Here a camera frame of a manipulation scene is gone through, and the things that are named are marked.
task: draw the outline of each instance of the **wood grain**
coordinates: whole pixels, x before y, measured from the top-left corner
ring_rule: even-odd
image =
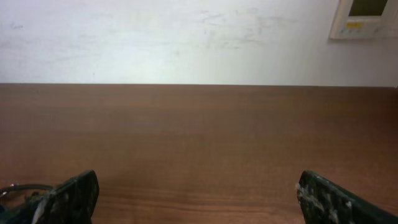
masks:
[[[93,223],[303,223],[314,170],[398,215],[392,88],[0,85],[0,181],[98,175]]]

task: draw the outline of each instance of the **thermostat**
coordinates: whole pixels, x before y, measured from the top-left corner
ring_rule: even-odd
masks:
[[[398,0],[340,0],[331,39],[398,37]]]

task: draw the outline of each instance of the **cable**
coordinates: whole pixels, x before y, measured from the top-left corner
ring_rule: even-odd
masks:
[[[4,192],[12,192],[17,190],[52,190],[53,187],[44,184],[22,184],[0,189],[0,195]]]

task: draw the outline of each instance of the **white wall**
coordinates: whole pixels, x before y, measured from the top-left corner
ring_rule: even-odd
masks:
[[[396,86],[397,40],[328,40],[337,4],[1,0],[0,82]]]

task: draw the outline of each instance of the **scuffed black surface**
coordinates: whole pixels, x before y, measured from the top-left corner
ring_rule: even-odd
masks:
[[[0,214],[0,224],[30,224],[39,205],[43,205],[44,209],[36,224],[91,223],[99,192],[96,174],[89,170],[41,197],[32,198],[28,203],[3,212]]]
[[[306,224],[398,223],[398,217],[377,208],[312,171],[304,171],[299,184],[297,198]]]

